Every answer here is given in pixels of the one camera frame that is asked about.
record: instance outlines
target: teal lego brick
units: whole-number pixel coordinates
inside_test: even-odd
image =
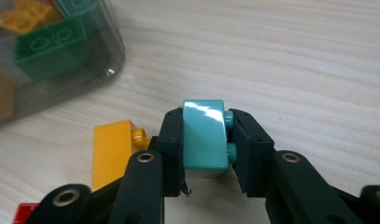
[[[186,176],[218,177],[236,160],[236,147],[227,143],[231,111],[221,100],[185,100],[183,104],[183,165]]]
[[[88,34],[107,26],[106,11],[99,0],[54,0],[65,18],[82,17]]]
[[[80,67],[90,53],[82,19],[75,17],[17,36],[15,64],[41,81]]]

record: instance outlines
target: plastic container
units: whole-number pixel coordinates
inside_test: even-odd
[[[0,0],[0,125],[111,79],[124,51],[108,0]]]

